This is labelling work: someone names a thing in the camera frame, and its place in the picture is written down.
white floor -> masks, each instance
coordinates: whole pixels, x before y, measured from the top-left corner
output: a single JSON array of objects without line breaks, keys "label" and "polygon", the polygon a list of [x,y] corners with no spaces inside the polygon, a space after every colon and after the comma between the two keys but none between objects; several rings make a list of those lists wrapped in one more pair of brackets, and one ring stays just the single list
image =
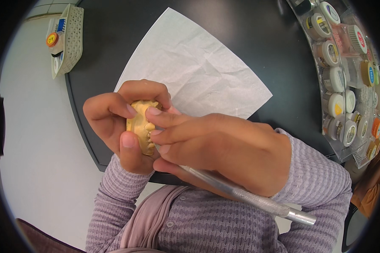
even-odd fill
[{"label": "white floor", "polygon": [[[6,130],[1,177],[15,217],[84,249],[102,173],[77,128],[64,77],[51,77],[44,43],[48,22],[47,17],[25,22],[4,62],[0,94]],[[149,183],[138,201],[161,186]],[[289,221],[276,221],[280,233],[289,230]],[[341,241],[342,233],[334,252],[340,252]]]}]

woven plastic basket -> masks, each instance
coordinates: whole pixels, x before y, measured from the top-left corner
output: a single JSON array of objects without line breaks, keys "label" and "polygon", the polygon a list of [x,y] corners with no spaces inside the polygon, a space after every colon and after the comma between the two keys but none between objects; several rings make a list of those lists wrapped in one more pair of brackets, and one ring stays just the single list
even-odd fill
[{"label": "woven plastic basket", "polygon": [[59,70],[55,73],[52,62],[52,78],[68,73],[79,61],[83,52],[83,12],[84,9],[68,4],[61,18],[66,18],[64,55]]}]

mauve scarf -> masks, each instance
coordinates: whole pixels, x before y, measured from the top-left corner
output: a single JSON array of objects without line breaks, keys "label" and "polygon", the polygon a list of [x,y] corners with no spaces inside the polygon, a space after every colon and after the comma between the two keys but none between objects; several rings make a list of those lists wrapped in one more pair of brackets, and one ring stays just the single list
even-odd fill
[{"label": "mauve scarf", "polygon": [[164,225],[173,200],[188,186],[165,185],[142,201],[125,226],[120,249],[113,253],[161,253],[157,234]]}]

purple knit sweater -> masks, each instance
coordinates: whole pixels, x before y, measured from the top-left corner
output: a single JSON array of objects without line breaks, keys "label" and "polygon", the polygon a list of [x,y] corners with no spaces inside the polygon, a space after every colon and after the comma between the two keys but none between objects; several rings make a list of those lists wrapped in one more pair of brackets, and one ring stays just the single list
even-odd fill
[{"label": "purple knit sweater", "polygon": [[[309,227],[292,222],[278,234],[271,215],[248,204],[232,201],[198,188],[177,197],[166,224],[158,234],[164,252],[331,252],[348,211],[352,191],[349,173],[315,149],[282,129],[292,146],[289,179],[274,195],[275,201],[302,205],[317,216]],[[116,155],[102,178],[89,225],[86,251],[119,248],[124,226],[135,201],[151,177],[125,171]]]}]

hand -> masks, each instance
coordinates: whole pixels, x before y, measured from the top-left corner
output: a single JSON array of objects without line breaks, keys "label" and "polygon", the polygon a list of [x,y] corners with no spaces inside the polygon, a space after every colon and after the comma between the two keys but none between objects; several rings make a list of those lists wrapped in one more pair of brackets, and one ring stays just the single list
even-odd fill
[{"label": "hand", "polygon": [[91,128],[112,152],[119,156],[121,166],[137,174],[152,172],[153,161],[159,157],[142,155],[138,136],[126,132],[126,119],[132,119],[136,110],[131,103],[136,100],[157,100],[164,110],[171,107],[170,94],[162,83],[148,81],[126,81],[118,92],[101,94],[86,100],[83,112]]},{"label": "hand", "polygon": [[161,158],[153,168],[176,175],[195,186],[228,197],[184,171],[177,164],[213,170],[247,190],[270,197],[286,184],[291,144],[286,135],[268,124],[253,123],[223,114],[204,117],[174,115],[149,108],[148,121],[164,131],[151,132],[160,144]]}]

